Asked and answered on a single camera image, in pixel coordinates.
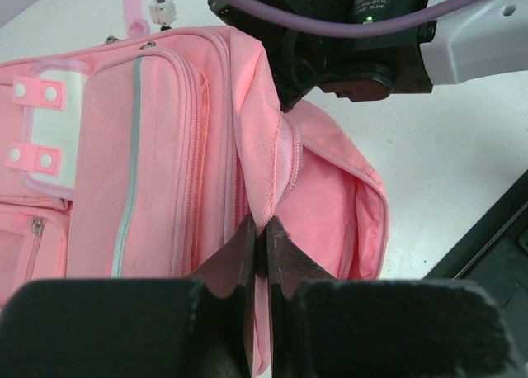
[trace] white tabletop surface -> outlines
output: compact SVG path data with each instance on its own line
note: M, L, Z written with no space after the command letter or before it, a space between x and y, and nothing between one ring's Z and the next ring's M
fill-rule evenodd
M175 26L220 24L206 0L176 2ZM0 29L0 61L87 48L109 35L125 37L122 0L39 0ZM384 179L391 213L384 278L425 276L528 168L528 73L383 102L319 91L308 99Z

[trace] pink backpack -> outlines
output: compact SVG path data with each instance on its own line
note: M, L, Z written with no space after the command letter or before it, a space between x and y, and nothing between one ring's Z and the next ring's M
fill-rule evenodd
M251 211L339 278L380 273L380 178L324 112L280 103L229 27L165 31L0 67L0 309L43 278L178 277ZM254 372L270 361L257 283Z

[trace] cable connector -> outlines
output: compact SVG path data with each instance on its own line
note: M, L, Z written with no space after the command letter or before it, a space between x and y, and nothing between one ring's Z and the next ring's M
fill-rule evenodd
M149 5L152 22L163 27L169 27L176 19L176 5L174 0L166 0L159 3L153 0Z

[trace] metal zipper pull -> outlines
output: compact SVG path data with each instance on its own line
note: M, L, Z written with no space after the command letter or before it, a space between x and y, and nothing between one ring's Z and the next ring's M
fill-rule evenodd
M108 37L105 41L105 45L108 45L108 44L113 44L115 42L119 41L119 38L117 37L114 37L113 35L111 35L110 37Z
M40 217L31 219L31 232L36 236L41 236L44 231L44 220Z
M144 50L145 48L153 48L154 46L156 46L156 43L154 41L149 41L147 44L141 45L139 48Z

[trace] backpack strap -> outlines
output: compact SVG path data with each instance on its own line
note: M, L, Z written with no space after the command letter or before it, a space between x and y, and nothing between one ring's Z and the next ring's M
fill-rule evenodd
M123 0L125 24L129 38L150 35L150 24L143 18L142 0Z

